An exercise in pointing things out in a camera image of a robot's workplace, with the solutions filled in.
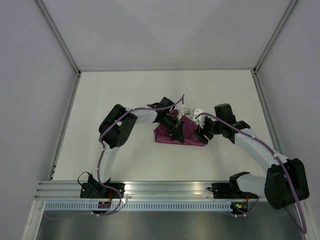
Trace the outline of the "purple cloth napkin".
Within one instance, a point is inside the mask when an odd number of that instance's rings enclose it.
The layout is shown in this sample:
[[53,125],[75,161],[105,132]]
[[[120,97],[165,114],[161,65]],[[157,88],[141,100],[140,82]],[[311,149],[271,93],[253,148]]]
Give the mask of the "purple cloth napkin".
[[195,131],[198,126],[189,117],[179,118],[179,111],[172,110],[167,115],[162,114],[159,125],[153,130],[156,143],[204,147],[197,139]]

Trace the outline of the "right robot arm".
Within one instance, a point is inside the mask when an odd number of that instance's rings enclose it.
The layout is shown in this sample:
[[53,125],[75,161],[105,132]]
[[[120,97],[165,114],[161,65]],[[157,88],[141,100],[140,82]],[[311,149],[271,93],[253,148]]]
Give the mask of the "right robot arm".
[[310,196],[304,164],[298,158],[290,159],[263,142],[250,125],[236,119],[228,103],[215,106],[215,115],[195,109],[191,115],[197,123],[194,134],[204,144],[217,135],[228,139],[244,150],[265,172],[264,176],[248,171],[230,176],[228,192],[235,198],[244,193],[264,197],[276,210],[286,208]]

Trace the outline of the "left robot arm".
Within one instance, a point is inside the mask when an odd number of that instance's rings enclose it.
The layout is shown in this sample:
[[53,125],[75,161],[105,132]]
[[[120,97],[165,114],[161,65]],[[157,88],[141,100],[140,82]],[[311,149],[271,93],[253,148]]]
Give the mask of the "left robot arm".
[[167,129],[171,140],[184,143],[184,122],[181,118],[171,116],[175,106],[183,102],[182,96],[177,102],[163,97],[160,102],[136,108],[125,108],[116,104],[98,128],[101,154],[96,170],[90,173],[87,182],[81,185],[80,198],[112,198],[115,196],[113,192],[118,194],[119,199],[122,198],[122,188],[110,185],[111,170],[118,150],[127,142],[135,125],[160,124]]

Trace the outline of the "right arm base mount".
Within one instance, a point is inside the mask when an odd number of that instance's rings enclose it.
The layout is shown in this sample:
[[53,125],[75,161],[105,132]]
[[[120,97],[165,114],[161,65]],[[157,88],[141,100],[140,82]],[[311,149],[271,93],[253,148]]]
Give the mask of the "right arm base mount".
[[212,183],[206,188],[213,194],[214,199],[232,200],[231,209],[233,212],[246,213],[250,208],[250,200],[257,200],[258,196],[250,192],[243,192],[226,182]]

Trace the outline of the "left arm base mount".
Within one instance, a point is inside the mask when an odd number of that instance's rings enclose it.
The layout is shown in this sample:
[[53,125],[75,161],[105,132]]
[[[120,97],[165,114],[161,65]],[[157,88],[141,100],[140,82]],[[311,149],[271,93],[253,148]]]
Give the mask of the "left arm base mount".
[[81,184],[81,199],[106,199],[105,204],[112,200],[119,200],[125,193],[125,184],[120,182],[106,182],[108,187],[103,187],[98,182],[85,182]]

